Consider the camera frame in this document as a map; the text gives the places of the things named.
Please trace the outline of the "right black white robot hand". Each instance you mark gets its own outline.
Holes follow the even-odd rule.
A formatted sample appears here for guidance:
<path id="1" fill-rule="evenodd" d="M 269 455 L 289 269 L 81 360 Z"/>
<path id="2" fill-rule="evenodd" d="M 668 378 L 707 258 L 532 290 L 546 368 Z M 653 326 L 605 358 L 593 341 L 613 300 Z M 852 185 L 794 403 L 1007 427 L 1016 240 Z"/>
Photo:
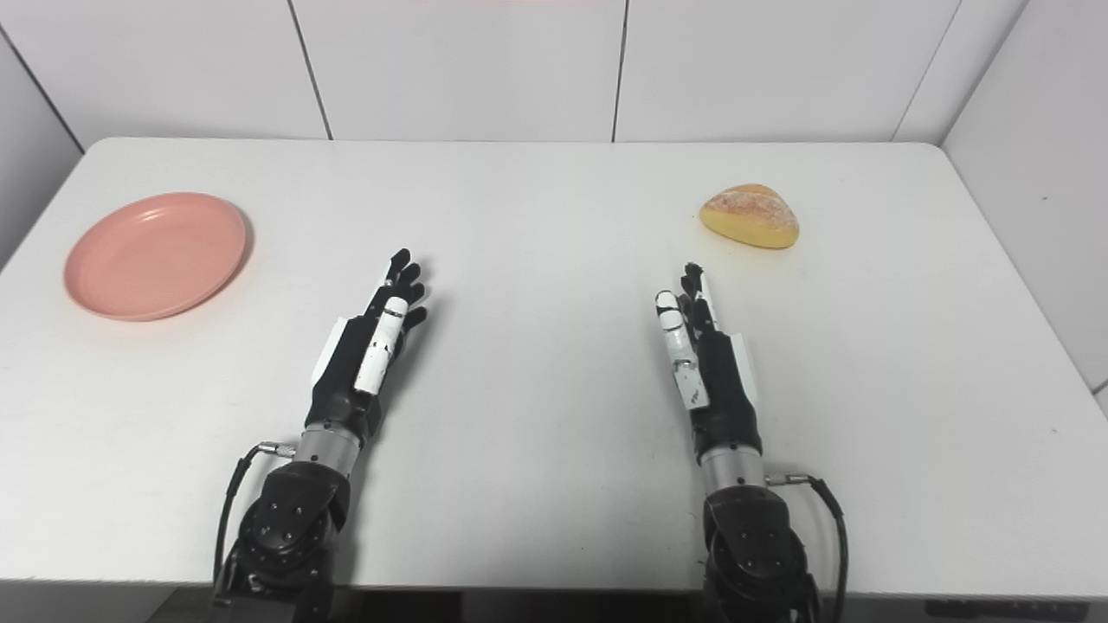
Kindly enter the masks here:
<path id="1" fill-rule="evenodd" d="M 687 263 L 681 292 L 661 289 L 654 297 L 670 370 L 690 417 L 698 464 L 710 451 L 763 450 L 751 385 L 740 367 L 738 335 L 720 330 L 707 276 Z"/>

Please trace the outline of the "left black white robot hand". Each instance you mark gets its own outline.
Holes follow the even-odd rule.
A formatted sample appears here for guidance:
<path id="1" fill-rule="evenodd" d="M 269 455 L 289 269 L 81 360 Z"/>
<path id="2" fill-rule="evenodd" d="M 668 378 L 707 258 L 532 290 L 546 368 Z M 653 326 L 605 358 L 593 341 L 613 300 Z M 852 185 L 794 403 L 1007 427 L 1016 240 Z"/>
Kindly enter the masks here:
<path id="1" fill-rule="evenodd" d="M 428 318 L 428 309 L 420 306 L 425 295 L 420 276 L 410 249 L 401 248 L 384 268 L 365 312 L 334 324 L 312 370 L 306 428 L 341 428 L 365 448 L 383 418 L 377 400 L 384 377 L 403 353 L 409 331 Z"/>

